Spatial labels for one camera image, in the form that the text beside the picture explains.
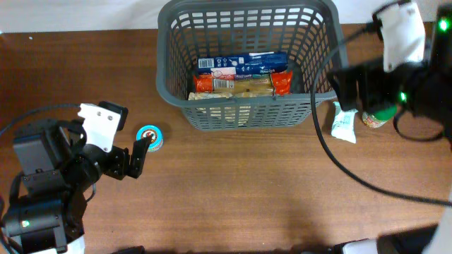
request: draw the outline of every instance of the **wooden table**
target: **wooden table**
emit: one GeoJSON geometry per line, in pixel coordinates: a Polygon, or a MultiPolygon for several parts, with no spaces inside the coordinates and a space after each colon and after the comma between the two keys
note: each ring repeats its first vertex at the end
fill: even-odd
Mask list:
{"type": "MultiPolygon", "coordinates": [[[[356,30],[344,25],[344,33],[356,30]]],[[[115,145],[131,147],[146,124],[161,127],[163,148],[146,157],[139,180],[97,182],[83,218],[86,253],[129,246],[148,250],[228,251],[333,245],[437,222],[441,207],[387,198],[340,172],[327,158],[311,118],[294,128],[197,131],[155,89],[156,30],[3,34],[0,125],[49,104],[109,100],[129,108],[115,145]]],[[[382,53],[377,37],[348,47],[350,63],[382,53]]],[[[75,110],[32,117],[76,118],[75,110]]],[[[332,138],[331,102],[319,107],[328,145],[362,178],[404,193],[447,198],[451,151],[445,141],[399,138],[392,125],[355,121],[357,144],[332,138]]],[[[440,128],[403,120],[408,134],[440,128]]],[[[20,165],[12,131],[0,139],[0,192],[8,196],[20,165]]]]}

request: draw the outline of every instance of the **gray plastic basket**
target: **gray plastic basket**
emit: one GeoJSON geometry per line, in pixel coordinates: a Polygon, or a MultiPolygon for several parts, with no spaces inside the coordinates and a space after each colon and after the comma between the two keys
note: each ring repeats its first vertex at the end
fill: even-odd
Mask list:
{"type": "MultiPolygon", "coordinates": [[[[331,0],[173,0],[158,16],[157,90],[202,131],[294,126],[311,113],[309,87],[343,38],[331,0]],[[188,101],[198,57],[286,52],[298,68],[297,94],[188,101]]],[[[333,99],[326,71],[347,65],[345,48],[316,88],[316,105],[333,99]]]]}

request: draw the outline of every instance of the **basket rim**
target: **basket rim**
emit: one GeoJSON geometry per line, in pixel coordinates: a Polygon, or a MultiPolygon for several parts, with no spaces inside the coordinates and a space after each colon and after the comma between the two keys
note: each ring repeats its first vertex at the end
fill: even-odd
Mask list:
{"type": "MultiPolygon", "coordinates": [[[[242,2],[247,4],[262,4],[263,2],[271,2],[272,0],[210,0],[209,2],[206,2],[204,0],[171,0],[170,2],[166,3],[162,10],[159,12],[158,15],[158,34],[157,34],[157,75],[155,79],[155,84],[157,86],[157,91],[161,98],[164,99],[167,103],[181,108],[192,108],[192,107],[221,107],[226,105],[241,105],[241,104],[272,104],[275,102],[283,103],[283,102],[295,102],[295,101],[309,101],[310,100],[310,94],[309,93],[302,93],[302,94],[292,94],[292,95],[285,95],[285,96],[273,96],[273,97],[253,97],[253,98],[217,98],[217,99],[200,99],[200,100],[185,100],[185,99],[178,99],[174,95],[172,95],[166,88],[165,85],[165,71],[166,71],[166,65],[167,60],[166,54],[167,54],[167,33],[169,30],[169,21],[168,17],[170,15],[174,15],[171,11],[173,8],[180,7],[184,4],[215,4],[215,3],[222,3],[225,2],[242,2]]],[[[312,0],[317,1],[320,4],[323,4],[327,7],[327,9],[330,11],[331,18],[333,20],[333,29],[335,32],[335,38],[331,38],[330,42],[334,42],[337,44],[339,41],[343,40],[343,31],[339,23],[339,14],[338,9],[336,5],[331,0],[312,0]]],[[[339,58],[340,58],[340,64],[342,67],[345,67],[348,65],[347,60],[347,50],[345,47],[341,47],[339,50],[339,58]]],[[[336,97],[336,93],[334,90],[331,90],[330,92],[324,92],[324,93],[316,93],[316,101],[324,101],[328,99],[334,99],[336,97]]]]}

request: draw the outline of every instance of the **white packet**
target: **white packet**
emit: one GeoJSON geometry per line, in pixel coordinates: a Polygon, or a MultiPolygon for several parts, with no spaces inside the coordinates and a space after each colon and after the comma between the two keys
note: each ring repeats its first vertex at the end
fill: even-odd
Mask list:
{"type": "Polygon", "coordinates": [[[334,116],[333,128],[331,135],[341,140],[356,144],[355,129],[353,127],[355,121],[356,109],[342,111],[339,102],[333,102],[336,106],[336,114],[334,116]]]}

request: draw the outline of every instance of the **barcode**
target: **barcode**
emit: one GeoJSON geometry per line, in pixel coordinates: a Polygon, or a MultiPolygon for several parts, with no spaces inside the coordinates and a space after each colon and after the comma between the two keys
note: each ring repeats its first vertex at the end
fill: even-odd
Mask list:
{"type": "Polygon", "coordinates": [[[213,61],[213,59],[199,59],[198,67],[199,68],[214,68],[215,62],[213,61]]]}
{"type": "Polygon", "coordinates": [[[213,89],[218,88],[234,88],[234,81],[229,80],[213,80],[213,89]]]}

